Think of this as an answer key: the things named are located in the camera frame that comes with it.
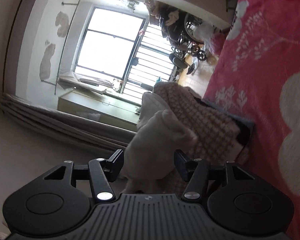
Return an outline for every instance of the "black robotic gripper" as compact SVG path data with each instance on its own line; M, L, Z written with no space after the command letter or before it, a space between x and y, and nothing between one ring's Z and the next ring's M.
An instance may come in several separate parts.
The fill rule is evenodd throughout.
M88 165L61 165L7 198L3 215L11 240L187 240L289 239L284 232L294 213L291 200L234 162L213 166L189 160L177 150L175 167L189 182L175 194L120 194L116 180L122 150ZM76 188L89 180L92 198Z

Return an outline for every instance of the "bed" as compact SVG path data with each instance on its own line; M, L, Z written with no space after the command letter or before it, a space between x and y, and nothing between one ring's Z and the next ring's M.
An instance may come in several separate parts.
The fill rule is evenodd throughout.
M246 166L295 206L300 239L300 0L239 0L205 99L251 119Z

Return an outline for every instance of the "tiled floor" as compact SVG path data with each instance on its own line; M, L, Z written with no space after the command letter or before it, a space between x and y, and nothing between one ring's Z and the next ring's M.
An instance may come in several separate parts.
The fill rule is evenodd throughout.
M186 73L188 70L185 69L180 75L178 84L184 87L191 87L195 92L203 97L207 90L213 70L214 66L210 66L206 61L200 62L198 69L192 74L187 75Z

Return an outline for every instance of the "curtain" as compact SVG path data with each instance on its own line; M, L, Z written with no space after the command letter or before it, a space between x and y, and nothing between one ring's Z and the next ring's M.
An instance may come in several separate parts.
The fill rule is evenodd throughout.
M81 149L109 157L118 149L125 150L135 132L95 122L72 114L34 106L16 96L3 94L2 111L17 123Z

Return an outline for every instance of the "window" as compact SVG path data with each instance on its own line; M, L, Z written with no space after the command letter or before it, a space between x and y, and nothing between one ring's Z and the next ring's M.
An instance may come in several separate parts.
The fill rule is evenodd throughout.
M142 84L153 86L159 77L167 81L173 70L169 60L172 49L162 38L161 28L145 24L142 18L95 8L75 72L110 81L119 79L122 84L118 93L141 104L142 94L147 91Z

